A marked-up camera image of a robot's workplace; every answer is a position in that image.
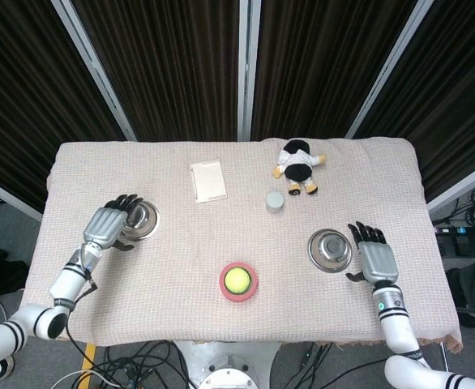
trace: black stripe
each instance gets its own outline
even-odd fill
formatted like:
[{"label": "black stripe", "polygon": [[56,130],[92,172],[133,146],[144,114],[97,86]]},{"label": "black stripe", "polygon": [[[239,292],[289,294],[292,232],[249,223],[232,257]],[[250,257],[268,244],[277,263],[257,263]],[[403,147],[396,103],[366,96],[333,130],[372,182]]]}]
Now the black stripe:
[{"label": "black stripe", "polygon": [[406,318],[408,317],[407,314],[404,314],[403,312],[401,312],[401,313],[396,313],[396,314],[386,314],[385,316],[380,318],[380,320],[384,320],[385,318],[388,318],[390,316],[405,316]]},{"label": "black stripe", "polygon": [[46,310],[44,310],[43,312],[40,313],[40,315],[37,317],[36,319],[36,322],[34,323],[34,328],[32,329],[32,332],[34,332],[34,336],[37,338],[37,334],[36,334],[36,328],[37,328],[37,322],[40,321],[40,318],[41,316],[43,316],[43,313],[46,312],[47,310],[50,310],[51,308],[47,308]]},{"label": "black stripe", "polygon": [[75,266],[75,267],[78,267],[79,269],[83,270],[81,265],[79,265],[78,263],[69,262],[64,267],[66,267],[66,266]]},{"label": "black stripe", "polygon": [[88,281],[88,279],[86,278],[86,276],[83,273],[81,273],[79,271],[76,271],[75,269],[69,269],[68,267],[64,267],[63,270],[68,270],[68,271],[72,271],[76,274],[79,274],[81,277],[84,278],[85,281]]},{"label": "black stripe", "polygon": [[14,328],[12,328],[11,326],[9,326],[8,324],[6,323],[1,323],[3,326],[9,328],[11,331],[12,331],[12,335],[14,335],[14,340],[15,340],[15,346],[14,346],[14,351],[12,352],[12,354],[14,354],[16,352],[16,350],[18,349],[18,334],[16,334],[16,331],[14,331]]},{"label": "black stripe", "polygon": [[461,375],[460,378],[457,380],[456,385],[454,385],[454,389],[459,388],[459,384],[461,383],[462,380],[464,380],[466,377],[464,375]]},{"label": "black stripe", "polygon": [[398,354],[398,355],[401,355],[402,357],[407,357],[407,358],[418,360],[418,359],[423,358],[423,351],[420,348],[418,348],[417,350],[408,351],[406,353],[401,353],[401,354]]},{"label": "black stripe", "polygon": [[20,333],[20,335],[21,335],[21,344],[19,345],[19,349],[18,349],[18,351],[19,351],[19,350],[21,350],[21,349],[23,348],[24,343],[25,343],[24,330],[21,328],[21,326],[20,326],[18,323],[12,322],[11,320],[9,320],[8,322],[14,324],[14,325],[18,328],[19,333]]},{"label": "black stripe", "polygon": [[457,374],[450,374],[450,377],[448,377],[447,383],[445,384],[445,389],[450,389],[450,382],[455,376],[457,376]]},{"label": "black stripe", "polygon": [[380,311],[378,312],[378,316],[380,316],[381,314],[383,314],[383,313],[385,313],[385,312],[388,312],[388,311],[390,311],[390,310],[403,310],[403,311],[407,312],[407,310],[406,310],[405,308],[386,308],[386,309],[384,309],[384,310],[380,310]]}]

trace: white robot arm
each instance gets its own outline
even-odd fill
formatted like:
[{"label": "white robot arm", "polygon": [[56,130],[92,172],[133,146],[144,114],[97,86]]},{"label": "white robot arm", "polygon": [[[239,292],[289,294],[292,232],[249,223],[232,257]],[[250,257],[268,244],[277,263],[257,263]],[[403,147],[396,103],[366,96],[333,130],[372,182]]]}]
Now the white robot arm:
[{"label": "white robot arm", "polygon": [[141,201],[136,194],[123,194],[97,210],[84,230],[84,244],[75,251],[50,288],[53,308],[28,304],[0,324],[0,361],[21,350],[29,336],[49,340],[62,333],[83,286],[87,282],[91,285],[86,293],[96,289],[91,274],[101,251],[111,246],[119,250],[133,248],[123,245],[118,237],[128,215]]},{"label": "white robot arm", "polygon": [[475,389],[475,380],[432,370],[423,357],[410,326],[403,293],[396,286],[398,269],[391,247],[379,229],[357,222],[348,224],[360,250],[362,272],[346,276],[351,281],[367,281],[374,286],[374,307],[387,346],[395,356],[387,359],[385,377],[396,389]]}]

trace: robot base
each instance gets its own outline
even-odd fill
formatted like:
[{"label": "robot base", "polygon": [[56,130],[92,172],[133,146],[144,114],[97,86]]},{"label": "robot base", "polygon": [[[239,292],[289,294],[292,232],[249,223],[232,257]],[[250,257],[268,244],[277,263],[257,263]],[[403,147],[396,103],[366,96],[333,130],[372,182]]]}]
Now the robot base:
[{"label": "robot base", "polygon": [[269,389],[270,371],[280,342],[174,342],[199,389]]}]

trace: white outfit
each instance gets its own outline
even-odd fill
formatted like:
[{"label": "white outfit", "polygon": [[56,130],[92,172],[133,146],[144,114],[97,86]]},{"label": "white outfit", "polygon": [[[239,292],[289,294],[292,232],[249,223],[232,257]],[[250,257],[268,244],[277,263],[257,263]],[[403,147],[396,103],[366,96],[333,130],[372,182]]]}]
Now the white outfit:
[{"label": "white outfit", "polygon": [[318,156],[311,156],[303,150],[297,150],[295,154],[290,154],[286,150],[281,150],[279,157],[277,158],[277,164],[280,166],[280,171],[285,172],[286,168],[290,165],[304,164],[311,168],[318,165],[320,159]]}]

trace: yellow tennis ball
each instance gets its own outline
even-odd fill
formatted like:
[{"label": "yellow tennis ball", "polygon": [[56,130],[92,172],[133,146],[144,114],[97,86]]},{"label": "yellow tennis ball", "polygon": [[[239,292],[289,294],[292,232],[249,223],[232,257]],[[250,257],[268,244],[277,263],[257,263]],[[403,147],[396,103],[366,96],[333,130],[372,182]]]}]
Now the yellow tennis ball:
[{"label": "yellow tennis ball", "polygon": [[241,267],[230,269],[225,275],[225,287],[234,294],[246,292],[250,287],[250,274]]}]

